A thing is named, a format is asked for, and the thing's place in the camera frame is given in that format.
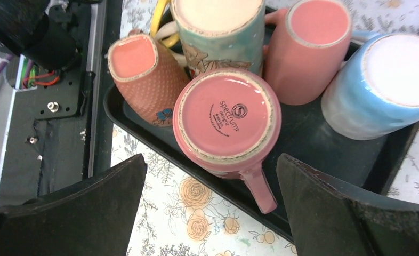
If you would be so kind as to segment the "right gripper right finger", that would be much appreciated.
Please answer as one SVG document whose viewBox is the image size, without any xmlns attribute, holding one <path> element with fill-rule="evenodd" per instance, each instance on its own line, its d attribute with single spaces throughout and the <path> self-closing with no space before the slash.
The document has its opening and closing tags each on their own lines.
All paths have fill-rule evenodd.
<svg viewBox="0 0 419 256">
<path fill-rule="evenodd" d="M 277 176 L 298 255 L 419 255 L 419 204 L 382 196 L 282 154 Z"/>
</svg>

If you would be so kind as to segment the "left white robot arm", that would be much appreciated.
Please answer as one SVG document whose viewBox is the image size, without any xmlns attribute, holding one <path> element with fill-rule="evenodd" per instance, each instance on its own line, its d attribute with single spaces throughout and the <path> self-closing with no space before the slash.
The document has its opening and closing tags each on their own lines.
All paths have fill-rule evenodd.
<svg viewBox="0 0 419 256">
<path fill-rule="evenodd" d="M 48 1 L 0 1 L 0 52 L 24 55 L 47 70 L 80 58 L 76 40 L 45 12 Z"/>
</svg>

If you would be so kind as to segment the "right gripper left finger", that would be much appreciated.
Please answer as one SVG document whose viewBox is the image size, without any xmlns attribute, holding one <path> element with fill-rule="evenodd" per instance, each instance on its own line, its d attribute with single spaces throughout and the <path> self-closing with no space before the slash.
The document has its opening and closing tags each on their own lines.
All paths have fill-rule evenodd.
<svg viewBox="0 0 419 256">
<path fill-rule="evenodd" d="M 0 255 L 125 255 L 146 173 L 137 154 L 69 187 L 0 206 Z"/>
</svg>

